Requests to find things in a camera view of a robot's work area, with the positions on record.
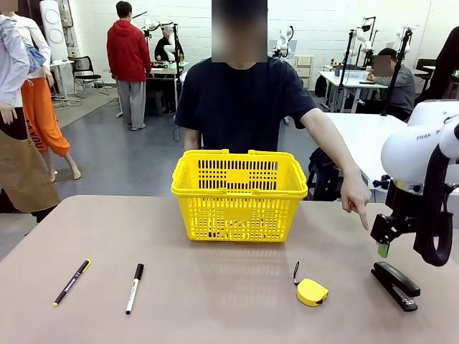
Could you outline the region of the person's left hand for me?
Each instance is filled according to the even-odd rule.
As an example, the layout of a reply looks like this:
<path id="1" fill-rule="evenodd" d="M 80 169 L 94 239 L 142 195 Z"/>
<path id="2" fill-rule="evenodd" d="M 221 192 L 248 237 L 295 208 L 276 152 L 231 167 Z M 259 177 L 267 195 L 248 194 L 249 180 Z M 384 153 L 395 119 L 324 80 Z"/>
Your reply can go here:
<path id="1" fill-rule="evenodd" d="M 341 205 L 344 211 L 359 215 L 362 226 L 368 230 L 369 224 L 366 214 L 366 205 L 371 192 L 364 183 L 358 170 L 346 171 L 341 185 Z"/>

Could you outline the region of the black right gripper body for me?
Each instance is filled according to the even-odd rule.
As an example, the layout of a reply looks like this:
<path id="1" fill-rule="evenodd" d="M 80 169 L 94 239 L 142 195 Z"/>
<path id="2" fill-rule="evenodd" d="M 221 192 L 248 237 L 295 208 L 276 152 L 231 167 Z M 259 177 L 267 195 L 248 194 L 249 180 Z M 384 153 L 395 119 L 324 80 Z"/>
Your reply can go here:
<path id="1" fill-rule="evenodd" d="M 402 190 L 390 185 L 385 205 L 390 215 L 377 214 L 371 230 L 371 237 L 378 244 L 389 245 L 402 234 L 415 233 L 422 205 L 422 194 Z"/>

